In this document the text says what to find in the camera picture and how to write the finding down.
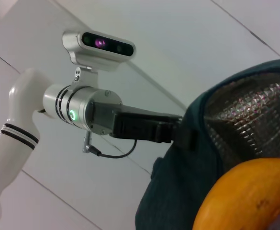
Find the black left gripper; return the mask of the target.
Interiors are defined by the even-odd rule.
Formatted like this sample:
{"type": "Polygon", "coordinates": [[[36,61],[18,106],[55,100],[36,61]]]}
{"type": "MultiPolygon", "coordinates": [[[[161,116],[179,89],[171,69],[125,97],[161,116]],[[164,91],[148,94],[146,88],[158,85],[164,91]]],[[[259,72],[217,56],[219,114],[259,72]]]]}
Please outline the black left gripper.
{"type": "Polygon", "coordinates": [[[92,127],[100,126],[113,138],[172,143],[172,148],[194,151],[195,130],[182,116],[157,113],[122,104],[89,104],[92,127]]]}

